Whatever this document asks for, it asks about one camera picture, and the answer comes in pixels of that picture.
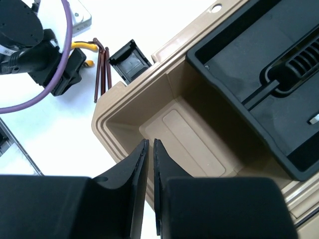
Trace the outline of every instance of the black tray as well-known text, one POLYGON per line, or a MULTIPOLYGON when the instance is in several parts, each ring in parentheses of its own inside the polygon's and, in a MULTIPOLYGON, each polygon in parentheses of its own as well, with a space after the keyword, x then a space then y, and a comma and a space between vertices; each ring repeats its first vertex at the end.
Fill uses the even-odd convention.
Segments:
POLYGON ((319 113, 319 64, 286 95, 276 90, 246 103, 267 83, 267 68, 319 24, 318 9, 316 0, 250 0, 186 56, 300 181, 319 170, 319 122, 309 124, 319 113))

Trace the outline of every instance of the round hole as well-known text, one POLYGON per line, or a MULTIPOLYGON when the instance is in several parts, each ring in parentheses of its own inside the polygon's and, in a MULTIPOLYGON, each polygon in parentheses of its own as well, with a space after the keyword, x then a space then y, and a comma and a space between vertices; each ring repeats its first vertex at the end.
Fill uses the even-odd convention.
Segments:
POLYGON ((221 4, 216 4, 212 9, 211 9, 211 12, 212 13, 217 13, 221 10, 222 8, 222 5, 221 4))
POLYGON ((102 177, 102 176, 100 176, 100 177, 93 178, 93 180, 94 180, 95 182, 97 182, 97 183, 101 183, 101 182, 106 182, 106 181, 108 181, 109 178, 108 178, 108 177, 102 177))

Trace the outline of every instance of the tan storage box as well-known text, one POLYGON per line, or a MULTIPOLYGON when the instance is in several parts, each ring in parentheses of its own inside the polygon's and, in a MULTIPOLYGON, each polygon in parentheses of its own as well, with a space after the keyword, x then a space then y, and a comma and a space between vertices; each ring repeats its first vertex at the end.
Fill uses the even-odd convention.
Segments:
MULTIPOLYGON (((282 189, 297 224, 319 208, 319 173, 293 181, 231 106, 185 61, 185 54, 247 0, 218 0, 152 55, 154 65, 131 84, 116 84, 97 102, 92 129, 116 162, 143 139, 161 139, 170 156, 194 177, 265 176, 282 189), (213 13, 212 8, 222 9, 213 13)), ((154 203, 150 164, 147 201, 154 203)), ((300 227, 319 238, 319 218, 300 227)))

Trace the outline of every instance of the white label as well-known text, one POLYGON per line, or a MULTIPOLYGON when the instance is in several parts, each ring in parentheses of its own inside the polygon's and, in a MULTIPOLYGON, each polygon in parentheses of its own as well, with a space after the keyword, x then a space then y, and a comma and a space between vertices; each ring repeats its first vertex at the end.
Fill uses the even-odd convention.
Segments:
POLYGON ((6 48, 6 47, 0 45, 0 54, 2 54, 2 55, 10 56, 10 55, 12 55, 15 52, 16 51, 11 50, 9 48, 6 48))

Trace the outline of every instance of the plastic latch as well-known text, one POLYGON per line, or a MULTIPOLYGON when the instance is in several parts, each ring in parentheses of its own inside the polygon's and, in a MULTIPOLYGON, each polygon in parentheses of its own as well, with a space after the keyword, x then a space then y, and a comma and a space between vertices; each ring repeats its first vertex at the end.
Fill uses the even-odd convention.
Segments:
POLYGON ((130 84, 151 66, 134 40, 111 56, 109 62, 127 84, 130 84))

